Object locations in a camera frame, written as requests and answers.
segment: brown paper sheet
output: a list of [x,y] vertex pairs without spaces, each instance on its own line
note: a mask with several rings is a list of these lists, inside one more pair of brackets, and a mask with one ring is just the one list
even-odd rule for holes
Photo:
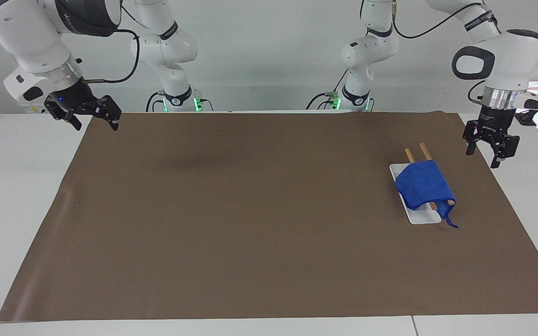
[[[0,321],[538,313],[538,252],[455,114],[94,120]],[[457,196],[413,226],[389,164]]]

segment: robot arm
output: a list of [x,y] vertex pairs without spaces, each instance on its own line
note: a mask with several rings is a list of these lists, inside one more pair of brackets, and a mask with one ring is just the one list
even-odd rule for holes
[[[94,115],[117,129],[121,110],[111,97],[92,95],[58,32],[109,36],[120,22],[113,11],[119,10],[119,3],[93,0],[81,7],[60,0],[0,0],[0,45],[19,65],[4,80],[9,93],[22,103],[47,96],[45,106],[51,115],[77,129],[81,124],[75,114]],[[82,12],[74,7],[81,7]]]
[[397,53],[399,44],[391,21],[392,0],[364,0],[361,21],[367,36],[345,45],[341,58],[348,67],[346,84],[339,90],[340,108],[364,111],[374,75],[371,66]]
[[[426,0],[431,8],[453,14],[472,0]],[[454,56],[452,69],[460,79],[483,79],[478,120],[469,121],[463,138],[472,155],[480,140],[494,151],[491,168],[514,157],[520,138],[508,134],[517,108],[538,110],[538,95],[527,92],[532,71],[538,64],[538,33],[511,29],[500,33],[493,13],[478,2],[456,14],[474,41]]]
[[[164,102],[171,111],[200,111],[198,91],[188,84],[178,63],[196,59],[198,47],[173,19],[166,0],[134,0],[141,23],[153,34],[141,36],[141,63],[153,69],[162,83]],[[136,53],[136,41],[132,42]]]

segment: blue towel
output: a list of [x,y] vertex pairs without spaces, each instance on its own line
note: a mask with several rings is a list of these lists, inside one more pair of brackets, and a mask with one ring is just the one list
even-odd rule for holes
[[458,228],[450,219],[454,206],[448,204],[448,200],[455,202],[454,193],[435,161],[411,163],[396,178],[396,188],[410,210],[434,202],[437,204],[437,212],[448,225]]

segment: white rectangular tray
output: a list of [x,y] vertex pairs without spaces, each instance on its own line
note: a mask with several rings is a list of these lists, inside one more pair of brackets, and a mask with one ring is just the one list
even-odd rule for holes
[[[393,180],[395,181],[397,176],[401,174],[402,170],[404,170],[404,168],[409,165],[409,163],[390,164],[389,170],[391,172],[391,177],[393,177]],[[402,207],[406,211],[406,215],[408,216],[408,221],[410,221],[410,224],[418,225],[441,223],[441,217],[439,216],[439,213],[437,213],[435,210],[432,210],[429,204],[423,204],[420,206],[420,208],[416,210],[410,210],[406,206],[402,195],[400,195],[400,199],[402,200]]]

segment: wooden chopstick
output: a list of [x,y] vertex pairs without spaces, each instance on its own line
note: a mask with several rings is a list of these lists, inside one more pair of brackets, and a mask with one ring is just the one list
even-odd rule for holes
[[[414,155],[412,155],[412,151],[410,151],[410,148],[406,148],[404,149],[404,151],[406,151],[406,156],[408,157],[408,161],[410,161],[410,163],[416,162],[414,160]],[[437,211],[437,204],[435,204],[435,202],[431,202],[429,203],[429,205],[431,206],[431,209]]]
[[[423,151],[423,155],[425,156],[425,159],[427,160],[433,160],[433,157],[431,156],[431,153],[429,153],[429,150],[427,149],[427,145],[425,145],[424,142],[419,143],[421,151]],[[448,200],[448,204],[450,206],[455,205],[455,202],[453,200]]]

